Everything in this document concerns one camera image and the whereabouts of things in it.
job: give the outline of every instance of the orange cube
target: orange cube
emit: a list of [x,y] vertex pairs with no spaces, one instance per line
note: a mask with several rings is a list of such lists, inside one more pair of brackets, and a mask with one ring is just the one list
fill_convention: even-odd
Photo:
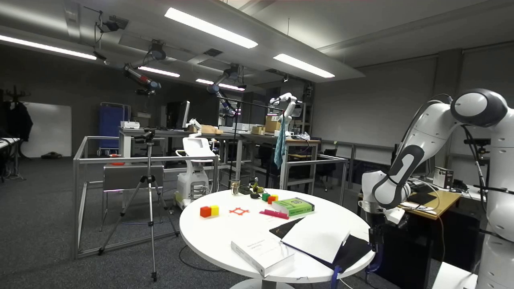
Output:
[[201,207],[200,208],[200,216],[207,218],[211,216],[211,207]]
[[276,201],[277,197],[276,196],[269,196],[268,197],[268,204],[271,205],[271,203],[273,203],[274,201]]

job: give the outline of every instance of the ceiling light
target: ceiling light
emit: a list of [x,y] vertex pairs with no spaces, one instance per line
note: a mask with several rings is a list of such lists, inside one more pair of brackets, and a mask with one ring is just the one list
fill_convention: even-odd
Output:
[[30,46],[30,47],[34,47],[34,48],[59,52],[59,53],[67,54],[67,55],[96,60],[95,56],[92,56],[89,54],[80,53],[80,52],[71,51],[71,50],[62,49],[62,48],[57,48],[57,47],[48,46],[48,45],[44,45],[44,44],[39,44],[39,43],[35,43],[35,42],[20,40],[20,39],[11,38],[11,37],[7,37],[7,36],[3,36],[3,35],[0,35],[0,40],[11,42],[11,43],[16,43],[16,44],[21,44],[21,45],[26,45],[26,46]]
[[158,70],[158,69],[154,69],[154,68],[150,68],[150,67],[146,67],[146,66],[141,66],[141,67],[138,67],[137,69],[149,71],[149,72],[153,72],[153,73],[158,73],[158,74],[162,74],[162,75],[167,75],[167,76],[171,76],[171,77],[180,77],[180,74],[171,73],[171,72],[165,71],[165,70]]
[[[214,82],[212,81],[209,81],[209,80],[205,80],[205,79],[197,79],[196,82],[199,82],[199,83],[204,83],[204,84],[214,84]],[[233,86],[233,85],[228,85],[228,84],[223,84],[223,83],[220,83],[219,84],[219,87],[224,87],[224,88],[228,88],[228,89],[233,89],[235,91],[240,91],[240,92],[243,92],[245,91],[244,88],[240,88],[240,87],[237,87],[237,86]]]
[[330,78],[330,77],[334,77],[335,75],[327,72],[327,71],[324,71],[320,68],[317,68],[315,66],[312,66],[308,63],[305,63],[301,60],[298,60],[294,57],[291,57],[289,55],[286,55],[286,54],[279,54],[275,57],[273,57],[274,59],[278,60],[278,61],[282,61],[284,63],[287,63],[289,65],[292,65],[294,67],[298,67],[299,69],[303,69],[305,71],[308,71],[310,73],[313,73],[315,75],[319,75],[321,77],[324,77],[324,78]]
[[234,32],[230,32],[227,29],[218,27],[214,24],[210,24],[209,22],[203,21],[202,19],[198,19],[182,11],[178,11],[174,8],[168,9],[165,16],[182,24],[191,26],[205,33],[214,35],[221,39],[225,39],[226,41],[230,41],[232,43],[241,45],[246,48],[252,48],[258,45],[255,41],[252,41],[241,35],[235,34]]

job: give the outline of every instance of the grey carpet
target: grey carpet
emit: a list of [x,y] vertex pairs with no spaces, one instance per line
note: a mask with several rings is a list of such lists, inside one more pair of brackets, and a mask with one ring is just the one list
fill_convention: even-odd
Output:
[[[178,253],[184,247],[181,237],[165,238],[156,241],[156,265],[158,281],[152,282],[150,243],[106,252],[102,256],[91,256],[69,261],[71,238],[71,180],[70,158],[58,160],[23,160],[20,164],[26,181],[7,180],[0,184],[0,287],[1,288],[211,288],[227,289],[246,279],[230,272],[203,272],[182,264]],[[91,179],[100,180],[101,166],[89,169]],[[174,180],[165,184],[173,192]],[[317,188],[315,195],[336,201],[339,190]],[[106,234],[116,221],[120,207],[120,195],[109,197],[109,215],[103,232],[100,224],[100,189],[88,193],[84,213],[82,248],[100,246]],[[355,210],[356,195],[347,192],[344,205]],[[171,229],[162,215],[162,223],[155,213],[156,232]],[[126,223],[148,221],[148,202],[144,193],[139,194],[134,207],[126,215]],[[173,216],[178,227],[179,211]],[[111,243],[149,235],[147,225],[120,225]],[[216,269],[190,251],[184,250],[184,259],[203,268]],[[439,263],[432,262],[431,280],[433,283]],[[371,275],[371,284],[378,289],[398,287]],[[353,289],[371,289],[356,277],[345,278]],[[294,284],[297,289],[329,288],[328,283]]]

